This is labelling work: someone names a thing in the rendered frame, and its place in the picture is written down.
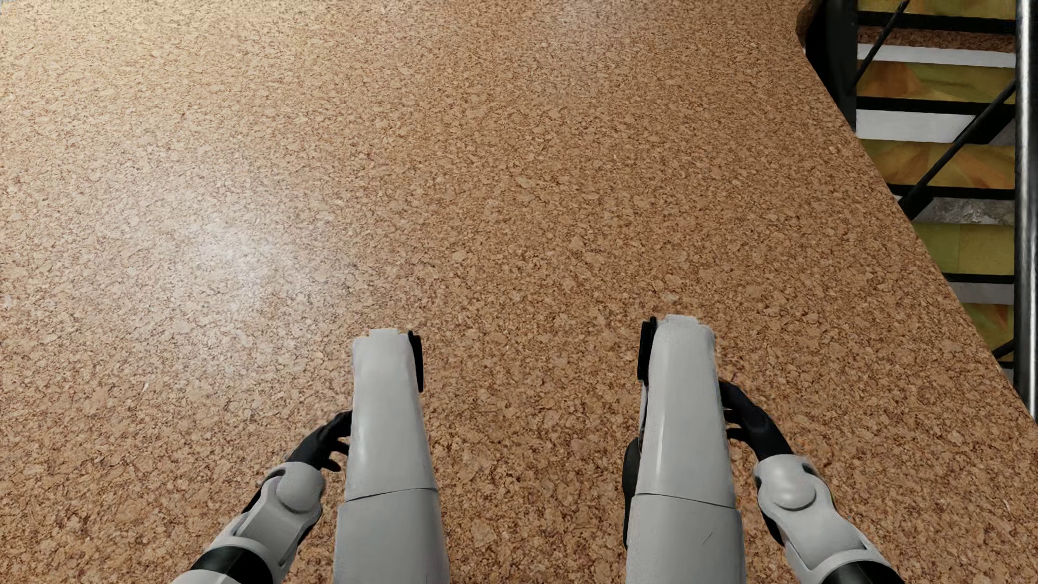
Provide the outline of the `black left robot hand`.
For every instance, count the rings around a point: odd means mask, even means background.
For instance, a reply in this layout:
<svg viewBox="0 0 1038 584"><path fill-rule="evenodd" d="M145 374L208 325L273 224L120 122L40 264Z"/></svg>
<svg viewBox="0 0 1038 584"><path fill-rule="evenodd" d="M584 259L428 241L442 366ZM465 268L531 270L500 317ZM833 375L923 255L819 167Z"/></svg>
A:
<svg viewBox="0 0 1038 584"><path fill-rule="evenodd" d="M342 465L332 458L332 455L347 456L349 454L347 439L352 433L352 410L343 410L330 421L309 433L292 450L285 462L302 462L318 471L340 472Z"/></svg>

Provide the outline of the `white robot leg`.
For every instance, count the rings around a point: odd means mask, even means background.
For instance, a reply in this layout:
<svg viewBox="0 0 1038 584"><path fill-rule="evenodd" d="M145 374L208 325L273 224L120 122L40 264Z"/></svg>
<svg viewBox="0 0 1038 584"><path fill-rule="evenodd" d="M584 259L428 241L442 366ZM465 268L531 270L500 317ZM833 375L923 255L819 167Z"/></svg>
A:
<svg viewBox="0 0 1038 584"><path fill-rule="evenodd" d="M450 584L424 428L420 337L373 328L352 345L352 428L333 584Z"/></svg>
<svg viewBox="0 0 1038 584"><path fill-rule="evenodd" d="M637 437L625 452L625 584L746 584L715 365L694 317L641 324Z"/></svg>

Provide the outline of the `white left robot leg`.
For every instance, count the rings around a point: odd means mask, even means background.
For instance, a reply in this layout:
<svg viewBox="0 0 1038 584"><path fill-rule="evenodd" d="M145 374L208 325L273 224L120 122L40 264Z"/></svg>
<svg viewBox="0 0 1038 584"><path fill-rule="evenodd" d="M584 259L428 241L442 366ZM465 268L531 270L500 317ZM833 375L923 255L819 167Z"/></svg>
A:
<svg viewBox="0 0 1038 584"><path fill-rule="evenodd" d="M373 328L352 345L352 428L333 584L450 584L424 428L420 337Z"/></svg>

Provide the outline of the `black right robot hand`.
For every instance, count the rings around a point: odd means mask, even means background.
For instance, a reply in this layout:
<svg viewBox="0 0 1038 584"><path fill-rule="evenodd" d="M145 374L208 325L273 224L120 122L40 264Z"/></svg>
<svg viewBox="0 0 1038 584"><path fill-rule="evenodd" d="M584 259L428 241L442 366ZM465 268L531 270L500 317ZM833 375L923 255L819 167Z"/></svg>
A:
<svg viewBox="0 0 1038 584"><path fill-rule="evenodd" d="M772 418L761 406L754 404L742 389L731 381L720 380L718 391L729 440L746 444L758 462L794 454Z"/></svg>

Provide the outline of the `white right robot leg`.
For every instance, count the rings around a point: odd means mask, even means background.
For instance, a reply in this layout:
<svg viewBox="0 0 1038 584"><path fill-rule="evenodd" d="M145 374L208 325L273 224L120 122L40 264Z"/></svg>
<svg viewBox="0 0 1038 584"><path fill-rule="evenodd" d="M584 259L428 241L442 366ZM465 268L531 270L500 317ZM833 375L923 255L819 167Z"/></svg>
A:
<svg viewBox="0 0 1038 584"><path fill-rule="evenodd" d="M637 437L625 452L625 584L746 584L715 365L694 317L641 324Z"/></svg>

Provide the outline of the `black metal staircase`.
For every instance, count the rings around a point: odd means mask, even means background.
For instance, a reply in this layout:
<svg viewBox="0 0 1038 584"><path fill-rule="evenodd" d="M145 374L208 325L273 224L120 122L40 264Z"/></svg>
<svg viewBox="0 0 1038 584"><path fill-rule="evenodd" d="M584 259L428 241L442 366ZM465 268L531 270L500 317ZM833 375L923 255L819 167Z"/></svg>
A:
<svg viewBox="0 0 1038 584"><path fill-rule="evenodd" d="M797 35L1038 424L1038 0L804 0Z"/></svg>

